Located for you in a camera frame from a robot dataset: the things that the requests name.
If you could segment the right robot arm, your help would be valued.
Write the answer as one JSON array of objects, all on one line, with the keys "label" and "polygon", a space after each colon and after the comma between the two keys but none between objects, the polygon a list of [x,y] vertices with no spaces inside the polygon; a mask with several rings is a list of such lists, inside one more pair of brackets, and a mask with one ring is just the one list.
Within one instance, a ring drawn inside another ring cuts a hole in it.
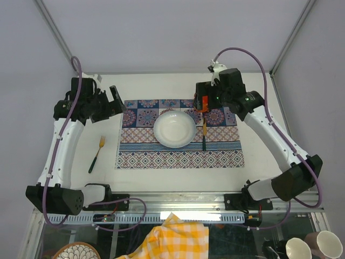
[{"label": "right robot arm", "polygon": [[211,112],[227,107],[263,141],[275,158],[281,174],[266,180],[247,182],[241,190],[241,210],[253,209],[261,200],[277,197],[285,202],[316,185],[323,161],[301,149],[268,114],[264,98],[248,92],[238,69],[212,70],[211,81],[196,84],[194,108]]}]

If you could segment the white blue-rimmed bowl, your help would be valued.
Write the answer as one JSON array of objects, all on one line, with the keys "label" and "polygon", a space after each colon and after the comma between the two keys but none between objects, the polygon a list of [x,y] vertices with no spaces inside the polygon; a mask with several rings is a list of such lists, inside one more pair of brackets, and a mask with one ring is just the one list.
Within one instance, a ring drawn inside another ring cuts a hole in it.
[{"label": "white blue-rimmed bowl", "polygon": [[191,116],[181,111],[160,115],[154,123],[154,137],[165,147],[181,148],[191,143],[196,135],[196,124]]}]

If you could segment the orange mug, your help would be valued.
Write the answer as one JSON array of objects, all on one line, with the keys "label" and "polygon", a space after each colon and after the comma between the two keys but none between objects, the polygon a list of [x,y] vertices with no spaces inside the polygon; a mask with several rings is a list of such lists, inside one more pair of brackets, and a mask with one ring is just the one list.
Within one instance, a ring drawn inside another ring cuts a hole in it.
[{"label": "orange mug", "polygon": [[195,93],[193,107],[197,112],[208,113],[209,112],[208,104],[209,104],[208,95],[202,96],[200,94]]}]

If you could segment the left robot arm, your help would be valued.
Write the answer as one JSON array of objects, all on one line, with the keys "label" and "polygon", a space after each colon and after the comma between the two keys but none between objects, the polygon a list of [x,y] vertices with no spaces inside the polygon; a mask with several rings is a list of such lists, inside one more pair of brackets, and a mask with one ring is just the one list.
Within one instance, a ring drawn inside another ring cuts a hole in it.
[{"label": "left robot arm", "polygon": [[78,215],[94,203],[103,210],[113,203],[109,185],[88,183],[79,189],[71,188],[73,159],[87,120],[107,120],[126,110],[116,87],[109,88],[113,96],[109,101],[100,89],[101,81],[99,74],[73,77],[71,90],[54,107],[53,139],[45,167],[37,183],[27,186],[25,192],[41,213]]}]

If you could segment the patterned placemat cloth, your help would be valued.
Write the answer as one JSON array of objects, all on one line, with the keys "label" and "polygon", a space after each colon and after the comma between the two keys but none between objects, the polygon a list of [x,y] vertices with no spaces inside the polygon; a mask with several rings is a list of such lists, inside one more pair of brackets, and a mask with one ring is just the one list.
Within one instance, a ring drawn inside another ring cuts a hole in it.
[{"label": "patterned placemat cloth", "polygon": [[203,114],[191,99],[126,100],[125,106],[117,169],[244,167],[229,108]]}]

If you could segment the gold fork green handle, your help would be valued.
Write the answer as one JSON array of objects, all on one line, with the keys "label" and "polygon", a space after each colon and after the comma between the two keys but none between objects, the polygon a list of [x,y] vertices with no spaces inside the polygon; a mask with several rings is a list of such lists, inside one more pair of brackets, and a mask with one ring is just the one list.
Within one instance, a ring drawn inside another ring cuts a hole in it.
[{"label": "gold fork green handle", "polygon": [[89,167],[89,170],[88,170],[89,174],[92,173],[93,168],[94,168],[94,166],[96,164],[99,152],[103,148],[103,146],[105,145],[105,142],[106,142],[106,137],[104,135],[102,135],[101,138],[100,138],[100,142],[99,142],[99,149],[98,149],[98,151],[97,151],[97,153],[96,153],[96,155],[95,155],[95,157],[94,157],[94,159],[93,159],[93,161],[92,161],[92,163],[91,163],[91,165]]}]

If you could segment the gold knife green handle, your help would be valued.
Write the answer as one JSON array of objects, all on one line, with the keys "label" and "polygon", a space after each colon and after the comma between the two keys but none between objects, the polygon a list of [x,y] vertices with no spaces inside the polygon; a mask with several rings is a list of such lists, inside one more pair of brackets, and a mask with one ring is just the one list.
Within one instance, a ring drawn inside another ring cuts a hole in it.
[{"label": "gold knife green handle", "polygon": [[206,135],[207,135],[206,115],[205,113],[203,113],[203,139],[202,139],[203,151],[206,151]]}]

